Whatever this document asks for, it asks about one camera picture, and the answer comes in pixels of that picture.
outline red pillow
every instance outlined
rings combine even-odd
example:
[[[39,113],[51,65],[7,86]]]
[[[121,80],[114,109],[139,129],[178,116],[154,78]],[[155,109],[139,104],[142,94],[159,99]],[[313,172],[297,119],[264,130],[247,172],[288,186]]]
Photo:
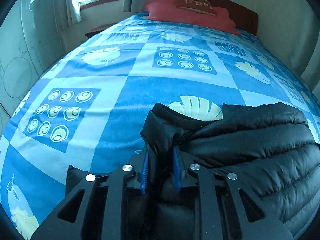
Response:
[[[217,16],[196,13],[175,7],[177,0],[150,0],[145,3],[145,10],[149,12],[149,20],[175,22],[198,25],[219,31],[240,35],[236,31],[235,23],[229,19],[229,12],[225,8],[212,7]]]
[[[216,11],[207,0],[178,0],[176,7],[212,16],[217,15]]]

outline bed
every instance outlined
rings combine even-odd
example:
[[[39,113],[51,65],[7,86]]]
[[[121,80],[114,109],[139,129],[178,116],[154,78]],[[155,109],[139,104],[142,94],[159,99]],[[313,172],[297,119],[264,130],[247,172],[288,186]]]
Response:
[[[0,140],[0,200],[24,238],[64,198],[69,165],[112,172],[142,151],[156,102],[200,120],[223,118],[223,103],[283,102],[303,111],[319,142],[316,100],[254,36],[257,14],[209,1],[241,36],[138,13],[68,53],[25,96]]]

